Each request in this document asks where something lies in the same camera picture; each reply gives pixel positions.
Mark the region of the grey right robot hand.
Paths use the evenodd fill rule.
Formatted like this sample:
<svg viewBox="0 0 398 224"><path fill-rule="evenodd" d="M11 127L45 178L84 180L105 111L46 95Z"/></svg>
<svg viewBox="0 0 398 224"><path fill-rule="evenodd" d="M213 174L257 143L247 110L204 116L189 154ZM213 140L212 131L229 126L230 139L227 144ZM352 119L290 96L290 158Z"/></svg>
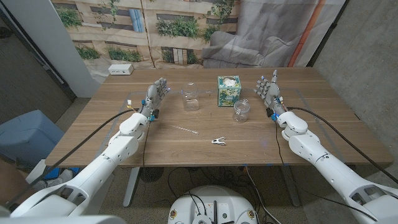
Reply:
<svg viewBox="0 0 398 224"><path fill-rule="evenodd" d="M257 81L256 88L254 89L254 92L264 101L267 116L273 121L287 111L285 106L282 105L282 98L276 81L277 70L274 70L270 81L262 76Z"/></svg>

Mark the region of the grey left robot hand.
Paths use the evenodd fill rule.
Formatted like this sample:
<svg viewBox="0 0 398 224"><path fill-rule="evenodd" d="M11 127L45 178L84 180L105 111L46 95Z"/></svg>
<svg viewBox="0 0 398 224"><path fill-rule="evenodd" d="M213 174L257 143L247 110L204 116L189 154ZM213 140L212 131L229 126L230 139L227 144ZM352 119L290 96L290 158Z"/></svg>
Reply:
<svg viewBox="0 0 398 224"><path fill-rule="evenodd" d="M150 121L159 117L159 107L165 95L170 91L167 87L167 80L160 78L150 85L146 92L146 97L142 100L142 106L139 110Z"/></svg>

